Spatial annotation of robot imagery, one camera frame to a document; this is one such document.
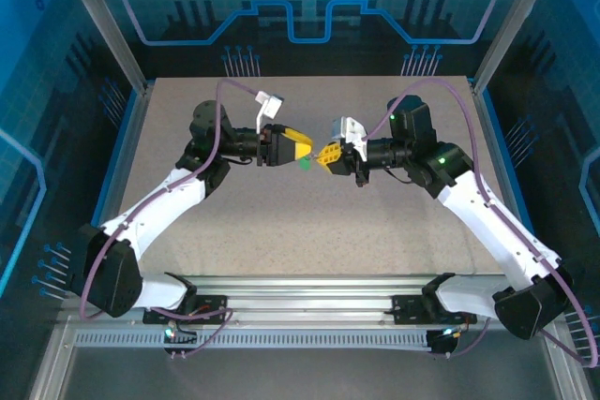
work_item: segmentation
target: glass panel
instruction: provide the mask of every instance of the glass panel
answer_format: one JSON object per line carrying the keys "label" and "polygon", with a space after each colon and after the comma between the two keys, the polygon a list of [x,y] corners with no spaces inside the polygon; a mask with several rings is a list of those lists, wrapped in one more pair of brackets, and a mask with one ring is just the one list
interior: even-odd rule
{"label": "glass panel", "polygon": [[0,373],[26,398],[62,295],[43,247],[91,220],[131,88],[80,0],[0,10]]}
{"label": "glass panel", "polygon": [[585,266],[578,295],[593,316],[600,310],[599,5],[538,0],[488,88],[509,151],[526,137],[527,150],[513,162],[535,232]]}
{"label": "glass panel", "polygon": [[513,0],[108,2],[165,77],[473,75]]}

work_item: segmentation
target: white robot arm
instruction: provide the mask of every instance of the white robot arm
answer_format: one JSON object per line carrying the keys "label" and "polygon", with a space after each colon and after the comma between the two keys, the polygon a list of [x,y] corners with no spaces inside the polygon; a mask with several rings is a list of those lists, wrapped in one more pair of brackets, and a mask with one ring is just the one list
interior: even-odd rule
{"label": "white robot arm", "polygon": [[327,145],[317,158],[327,171],[354,174],[357,185],[363,186],[372,170],[404,169],[416,185],[452,211],[498,261],[505,277],[445,274],[427,285],[424,304],[432,319],[438,313],[458,312],[499,319],[512,334],[529,339],[561,314],[568,301],[541,260],[569,287],[580,281],[582,271],[566,264],[529,233],[483,179],[477,183],[471,159],[455,144],[437,140],[428,106],[420,97],[406,96],[397,105],[390,116],[391,139],[365,141],[365,129],[352,118],[342,117],[334,124],[338,141]]}
{"label": "white robot arm", "polygon": [[[246,165],[256,158],[259,166],[280,166],[311,152],[312,141],[302,133],[287,126],[261,125],[263,116],[275,117],[281,99],[259,92],[257,101],[262,104],[258,128],[233,128],[221,107],[216,157],[198,173],[214,146],[216,114],[215,101],[200,104],[189,127],[192,140],[169,176],[124,213],[99,228],[83,226],[67,242],[72,252],[67,289],[83,294],[92,262],[104,247],[108,251],[89,289],[90,303],[113,317],[134,307],[163,308],[177,314],[197,309],[196,288],[185,278],[174,274],[142,275],[138,261],[173,221],[220,186],[230,163]],[[106,247],[109,237],[113,241]]]}

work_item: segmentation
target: yellow object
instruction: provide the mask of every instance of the yellow object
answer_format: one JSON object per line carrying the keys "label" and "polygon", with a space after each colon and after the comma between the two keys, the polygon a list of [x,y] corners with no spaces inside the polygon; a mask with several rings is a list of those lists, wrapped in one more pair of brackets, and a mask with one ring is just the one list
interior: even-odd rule
{"label": "yellow object", "polygon": [[304,158],[312,152],[312,139],[307,135],[286,127],[283,136],[295,142],[295,159]]}
{"label": "yellow object", "polygon": [[341,146],[339,143],[334,142],[332,144],[326,145],[319,155],[317,156],[317,162],[325,169],[331,173],[328,165],[331,163],[335,163],[341,157]]}

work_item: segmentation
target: ventilation slot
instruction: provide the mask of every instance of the ventilation slot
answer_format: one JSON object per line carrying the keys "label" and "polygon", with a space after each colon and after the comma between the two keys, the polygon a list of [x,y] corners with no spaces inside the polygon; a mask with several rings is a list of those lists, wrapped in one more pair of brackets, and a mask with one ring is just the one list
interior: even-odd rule
{"label": "ventilation slot", "polygon": [[[198,331],[198,336],[179,335],[173,348],[189,348],[206,341],[214,329]],[[87,330],[77,332],[77,347],[164,348],[162,330]],[[209,345],[212,348],[389,348],[427,350],[423,330],[228,330]]]}

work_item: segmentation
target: gray tabletop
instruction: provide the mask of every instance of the gray tabletop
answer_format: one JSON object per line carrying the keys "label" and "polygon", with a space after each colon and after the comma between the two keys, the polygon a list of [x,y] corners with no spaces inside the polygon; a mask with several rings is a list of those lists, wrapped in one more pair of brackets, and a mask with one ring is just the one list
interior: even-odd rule
{"label": "gray tabletop", "polygon": [[[466,98],[476,125],[482,171],[500,195],[498,182],[464,77],[448,77]],[[367,130],[387,101],[416,78],[293,77],[239,81],[285,97],[277,123],[308,134],[318,152],[330,141],[341,115]],[[150,99],[121,206],[126,210],[156,187],[190,139],[191,114],[215,98],[218,79],[158,79]],[[258,104],[225,88],[232,125],[253,126]],[[438,138],[471,153],[467,129],[454,98],[439,86],[419,89],[430,106]],[[389,136],[389,130],[381,136]],[[398,170],[398,176],[405,176]],[[359,189],[352,177],[327,174],[313,164],[278,168],[233,167],[221,187],[162,233],[142,258],[147,272],[179,274],[463,274],[499,268],[470,231],[414,185],[372,173]]]}

